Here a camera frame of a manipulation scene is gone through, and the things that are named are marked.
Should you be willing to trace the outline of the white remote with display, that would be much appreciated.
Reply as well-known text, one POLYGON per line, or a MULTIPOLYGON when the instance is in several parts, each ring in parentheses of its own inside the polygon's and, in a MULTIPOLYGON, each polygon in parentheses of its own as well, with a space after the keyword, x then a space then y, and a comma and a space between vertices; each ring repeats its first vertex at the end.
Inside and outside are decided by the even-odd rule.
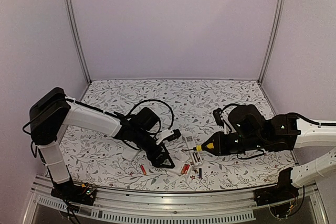
POLYGON ((183 167, 184 164, 188 164, 188 163, 176 163, 175 164, 175 167, 172 168, 172 169, 168 169, 167 172, 170 173, 170 174, 173 174, 173 175, 178 175, 178 176, 188 176, 190 171, 191 171, 191 165, 190 165, 190 169, 188 171, 188 174, 184 175, 184 174, 181 174, 181 169, 183 167))

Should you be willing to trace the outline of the yellow pry tool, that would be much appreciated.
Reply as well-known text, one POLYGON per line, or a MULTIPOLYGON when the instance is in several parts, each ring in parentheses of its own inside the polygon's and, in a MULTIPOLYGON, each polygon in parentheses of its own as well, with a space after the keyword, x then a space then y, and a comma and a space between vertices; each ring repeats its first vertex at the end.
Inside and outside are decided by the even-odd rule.
POLYGON ((209 143, 206 145, 197 145, 196 147, 193 147, 189 149, 188 151, 208 151, 208 150, 213 150, 214 149, 214 144, 209 143))

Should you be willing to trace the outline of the slim white remote control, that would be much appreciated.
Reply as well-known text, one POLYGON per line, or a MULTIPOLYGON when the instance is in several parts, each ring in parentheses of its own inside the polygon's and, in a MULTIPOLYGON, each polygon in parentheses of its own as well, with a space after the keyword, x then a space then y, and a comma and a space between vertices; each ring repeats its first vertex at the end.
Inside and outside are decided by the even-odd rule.
POLYGON ((187 146, 187 152, 190 154, 192 163, 195 167, 200 167, 203 164, 202 157, 200 155, 200 152, 195 150, 196 142, 192 135, 185 136, 185 143, 187 146))

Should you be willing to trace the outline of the black-faced white remote control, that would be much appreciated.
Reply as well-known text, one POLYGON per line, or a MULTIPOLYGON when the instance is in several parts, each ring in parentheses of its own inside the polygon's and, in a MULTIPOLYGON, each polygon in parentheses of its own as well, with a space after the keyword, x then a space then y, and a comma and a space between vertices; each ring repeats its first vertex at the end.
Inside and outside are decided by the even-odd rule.
POLYGON ((141 153, 141 150, 125 149, 122 152, 121 157, 131 162, 140 153, 141 153))

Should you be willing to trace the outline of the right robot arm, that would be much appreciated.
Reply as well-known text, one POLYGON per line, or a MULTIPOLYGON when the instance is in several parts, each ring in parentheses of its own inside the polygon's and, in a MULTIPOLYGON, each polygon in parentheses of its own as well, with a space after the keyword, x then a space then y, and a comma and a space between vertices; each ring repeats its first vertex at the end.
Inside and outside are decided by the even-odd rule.
MULTIPOLYGON (((254 150, 280 152, 313 146, 335 147, 334 121, 314 121, 294 112, 278 114, 267 120, 254 105, 231 104, 231 107, 226 120, 221 118, 223 109, 213 112, 217 125, 227 126, 228 133, 215 132, 196 148, 197 151, 227 156, 254 150)), ((306 164, 281 171, 271 196, 282 201, 291 194, 292 187, 300 188, 333 172, 335 149, 306 164)))

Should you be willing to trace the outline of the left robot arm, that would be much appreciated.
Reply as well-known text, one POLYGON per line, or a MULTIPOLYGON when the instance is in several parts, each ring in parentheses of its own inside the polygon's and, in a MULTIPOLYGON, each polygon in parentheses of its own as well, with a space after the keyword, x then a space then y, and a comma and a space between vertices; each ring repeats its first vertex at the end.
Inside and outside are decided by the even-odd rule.
POLYGON ((22 130, 31 137, 39 150, 50 177, 58 185, 58 192, 67 200, 73 200, 78 195, 78 188, 71 183, 71 176, 57 143, 57 135, 63 125, 133 142, 145 151, 152 166, 173 169, 175 164, 163 142, 175 131, 168 129, 152 133, 152 128, 160 123, 159 117, 147 107, 136 114, 132 111, 127 115, 110 113, 69 98, 62 88, 56 87, 30 108, 29 121, 22 130))

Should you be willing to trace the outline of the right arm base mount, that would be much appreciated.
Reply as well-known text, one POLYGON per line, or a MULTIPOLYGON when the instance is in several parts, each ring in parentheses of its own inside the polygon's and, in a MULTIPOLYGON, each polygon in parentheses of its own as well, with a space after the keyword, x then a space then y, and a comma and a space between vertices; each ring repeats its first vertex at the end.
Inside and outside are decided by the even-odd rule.
POLYGON ((257 206, 269 206, 271 215, 277 219, 288 218, 296 211, 299 189, 293 185, 275 185, 253 191, 257 206))

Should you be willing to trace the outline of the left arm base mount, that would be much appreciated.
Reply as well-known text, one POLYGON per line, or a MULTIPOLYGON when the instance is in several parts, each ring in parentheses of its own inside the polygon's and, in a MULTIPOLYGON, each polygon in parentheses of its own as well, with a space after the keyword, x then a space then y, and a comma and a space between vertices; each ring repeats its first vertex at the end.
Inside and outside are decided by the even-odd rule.
POLYGON ((75 185, 72 181, 54 184, 51 191, 53 197, 88 206, 93 206, 96 194, 96 187, 94 185, 88 183, 75 185))

